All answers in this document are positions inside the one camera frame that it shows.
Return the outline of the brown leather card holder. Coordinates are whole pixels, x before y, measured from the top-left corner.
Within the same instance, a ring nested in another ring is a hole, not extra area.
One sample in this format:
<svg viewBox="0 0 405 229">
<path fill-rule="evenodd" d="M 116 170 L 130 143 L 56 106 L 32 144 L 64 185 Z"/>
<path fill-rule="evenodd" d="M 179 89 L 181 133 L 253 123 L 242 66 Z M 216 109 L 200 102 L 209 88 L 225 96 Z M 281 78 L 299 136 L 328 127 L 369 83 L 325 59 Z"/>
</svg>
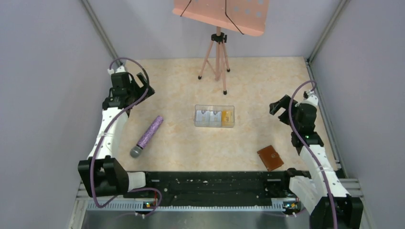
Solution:
<svg viewBox="0 0 405 229">
<path fill-rule="evenodd" d="M 268 172 L 271 172 L 284 165 L 283 160 L 272 145 L 258 150 L 257 154 Z"/>
</svg>

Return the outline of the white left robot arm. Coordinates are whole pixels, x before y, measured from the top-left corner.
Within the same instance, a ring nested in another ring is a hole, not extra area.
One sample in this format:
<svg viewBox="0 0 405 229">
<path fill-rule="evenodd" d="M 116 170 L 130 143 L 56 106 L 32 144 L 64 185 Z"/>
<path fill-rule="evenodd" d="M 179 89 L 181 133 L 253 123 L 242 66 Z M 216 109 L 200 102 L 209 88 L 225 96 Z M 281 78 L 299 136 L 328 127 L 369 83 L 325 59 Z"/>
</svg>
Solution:
<svg viewBox="0 0 405 229">
<path fill-rule="evenodd" d="M 118 162 L 117 153 L 130 110 L 154 94 L 145 70 L 136 74 L 139 86 L 129 72 L 111 75 L 112 87 L 102 103 L 102 123 L 95 145 L 86 160 L 78 163 L 78 172 L 90 197 L 124 195 L 135 190 L 141 197 L 153 192 L 153 184 L 144 172 L 127 172 Z"/>
</svg>

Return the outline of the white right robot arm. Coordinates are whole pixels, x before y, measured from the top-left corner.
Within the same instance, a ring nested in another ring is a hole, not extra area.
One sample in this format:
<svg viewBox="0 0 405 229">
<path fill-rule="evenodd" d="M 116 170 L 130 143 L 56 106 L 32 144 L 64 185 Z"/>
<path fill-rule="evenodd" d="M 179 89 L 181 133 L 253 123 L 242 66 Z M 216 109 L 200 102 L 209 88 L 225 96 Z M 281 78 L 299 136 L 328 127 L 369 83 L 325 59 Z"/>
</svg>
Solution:
<svg viewBox="0 0 405 229">
<path fill-rule="evenodd" d="M 280 191 L 287 197 L 296 195 L 299 198 L 309 212 L 312 229 L 335 229 L 339 222 L 350 229 L 358 229 L 363 203 L 343 186 L 328 160 L 321 137 L 315 131 L 318 102 L 315 93 L 307 91 L 301 102 L 285 95 L 269 105 L 271 115 L 285 109 L 278 118 L 291 127 L 291 143 L 309 171 L 309 177 L 291 175 L 283 180 Z"/>
</svg>

